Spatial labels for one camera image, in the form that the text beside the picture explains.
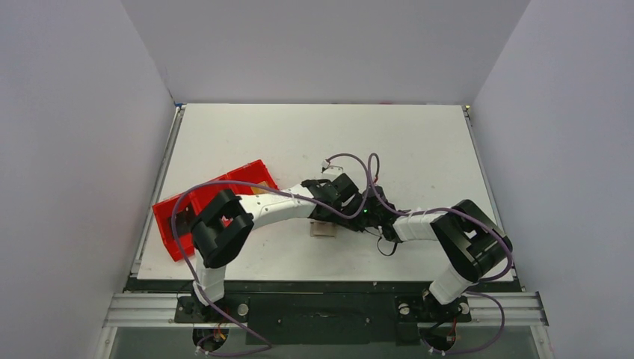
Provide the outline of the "beige card holder wallet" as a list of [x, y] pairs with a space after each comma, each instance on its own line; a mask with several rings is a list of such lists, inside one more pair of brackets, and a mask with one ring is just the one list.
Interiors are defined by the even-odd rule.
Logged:
[[332, 223], [323, 221], [312, 221], [310, 223], [311, 237], [328, 237], [335, 238], [337, 234], [337, 226]]

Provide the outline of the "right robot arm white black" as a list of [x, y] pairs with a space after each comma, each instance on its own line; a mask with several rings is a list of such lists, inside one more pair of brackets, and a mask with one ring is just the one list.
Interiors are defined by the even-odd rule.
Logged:
[[368, 191], [360, 214], [351, 228], [374, 228], [394, 243], [435, 241], [449, 260], [447, 269], [435, 279], [421, 302], [423, 313], [431, 319], [443, 318], [452, 302], [469, 287], [486, 280], [488, 273], [505, 261], [512, 265], [512, 244], [472, 200], [439, 209], [398, 211], [388, 203], [381, 188]]

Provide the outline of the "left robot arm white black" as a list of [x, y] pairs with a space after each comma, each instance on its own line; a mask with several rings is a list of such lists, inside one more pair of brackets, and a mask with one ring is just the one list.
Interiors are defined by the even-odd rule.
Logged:
[[366, 196], [347, 174], [264, 194], [219, 191], [189, 224], [197, 261], [194, 312], [206, 322], [221, 316], [226, 267], [254, 230], [296, 218], [346, 223], [361, 215], [365, 204]]

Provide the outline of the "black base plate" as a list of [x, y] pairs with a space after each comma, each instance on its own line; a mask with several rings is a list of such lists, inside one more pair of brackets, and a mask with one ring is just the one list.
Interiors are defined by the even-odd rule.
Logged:
[[356, 345], [395, 343], [417, 346], [432, 330], [472, 319], [467, 298], [441, 306], [430, 296], [359, 293], [228, 293], [210, 307], [196, 295], [178, 299], [174, 321], [194, 325], [193, 338], [214, 334], [214, 341], [235, 322], [253, 330], [250, 345]]

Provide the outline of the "aluminium frame rail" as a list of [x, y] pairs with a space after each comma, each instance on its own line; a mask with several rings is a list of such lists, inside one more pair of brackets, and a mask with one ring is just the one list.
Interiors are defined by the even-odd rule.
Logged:
[[[183, 307], [187, 296], [175, 294], [116, 294], [111, 299], [103, 326], [105, 328], [211, 328], [234, 327], [236, 324], [221, 318], [205, 320], [196, 313], [186, 313]], [[536, 292], [491, 293], [466, 295], [470, 323], [489, 326], [500, 323], [505, 314], [505, 326], [547, 326], [547, 315]], [[309, 319], [335, 316], [359, 316], [363, 322], [372, 322], [378, 316], [377, 309], [363, 309], [360, 299], [326, 301], [325, 295], [308, 298], [290, 298], [281, 308], [274, 308], [274, 319], [307, 316]]]

